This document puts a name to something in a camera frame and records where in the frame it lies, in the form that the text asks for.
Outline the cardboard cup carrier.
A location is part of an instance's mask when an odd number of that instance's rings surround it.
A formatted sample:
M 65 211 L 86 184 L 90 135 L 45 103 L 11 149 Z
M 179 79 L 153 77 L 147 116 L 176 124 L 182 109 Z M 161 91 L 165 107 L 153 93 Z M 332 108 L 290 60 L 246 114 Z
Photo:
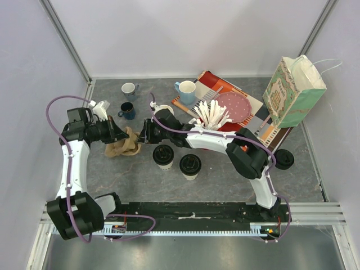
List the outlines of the cardboard cup carrier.
M 130 127 L 125 127 L 125 133 L 129 136 L 128 138 L 106 145 L 106 157 L 134 156 L 140 152 L 141 145 L 137 141 L 140 132 L 134 132 Z

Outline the single white paper cup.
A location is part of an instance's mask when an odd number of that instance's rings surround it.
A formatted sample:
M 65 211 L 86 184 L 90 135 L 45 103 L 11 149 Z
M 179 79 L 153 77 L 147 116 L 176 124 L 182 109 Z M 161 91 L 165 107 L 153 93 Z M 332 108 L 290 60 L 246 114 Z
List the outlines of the single white paper cup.
M 196 169 L 196 170 L 181 169 L 183 176 L 188 181 L 193 181 L 197 177 L 200 171 L 201 171 L 200 169 Z

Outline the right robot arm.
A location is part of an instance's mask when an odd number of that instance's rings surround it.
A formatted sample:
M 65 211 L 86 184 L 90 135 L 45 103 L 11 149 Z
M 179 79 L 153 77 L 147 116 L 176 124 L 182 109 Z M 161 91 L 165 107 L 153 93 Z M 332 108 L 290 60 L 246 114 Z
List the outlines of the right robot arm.
M 168 109 L 161 109 L 144 120 L 138 142 L 158 144 L 162 140 L 170 140 L 177 147 L 227 155 L 236 171 L 250 181 L 259 218 L 268 222 L 277 216 L 281 199 L 269 174 L 276 158 L 248 129 L 210 131 L 194 124 L 182 124 Z

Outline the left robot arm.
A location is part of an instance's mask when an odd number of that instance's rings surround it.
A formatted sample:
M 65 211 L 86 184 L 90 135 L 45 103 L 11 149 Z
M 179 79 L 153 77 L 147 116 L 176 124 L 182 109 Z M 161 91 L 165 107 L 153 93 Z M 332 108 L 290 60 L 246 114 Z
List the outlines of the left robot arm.
M 62 180 L 56 198 L 47 203 L 47 213 L 64 240 L 92 235 L 104 227 L 106 217 L 123 216 L 119 196 L 112 192 L 92 198 L 87 191 L 87 161 L 91 143 L 120 142 L 129 138 L 106 109 L 79 107 L 67 111 L 59 143 L 63 154 Z

